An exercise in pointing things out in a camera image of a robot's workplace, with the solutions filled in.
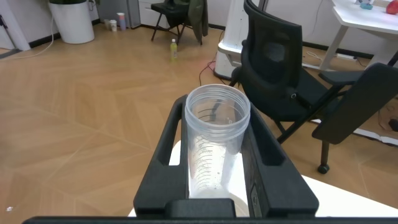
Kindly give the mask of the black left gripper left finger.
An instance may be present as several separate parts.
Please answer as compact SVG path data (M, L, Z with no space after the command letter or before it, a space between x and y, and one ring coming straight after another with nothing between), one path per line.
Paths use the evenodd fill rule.
M134 197L138 217L163 217L165 207L174 200L189 197L188 144L185 103L187 95L178 98L170 110L157 147ZM181 125L180 163L170 166L170 157L178 125Z

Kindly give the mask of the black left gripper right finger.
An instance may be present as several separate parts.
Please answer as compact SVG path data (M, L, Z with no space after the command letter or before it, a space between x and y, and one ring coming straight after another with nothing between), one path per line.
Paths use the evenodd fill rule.
M251 217L314 217L319 201L254 106L241 147Z

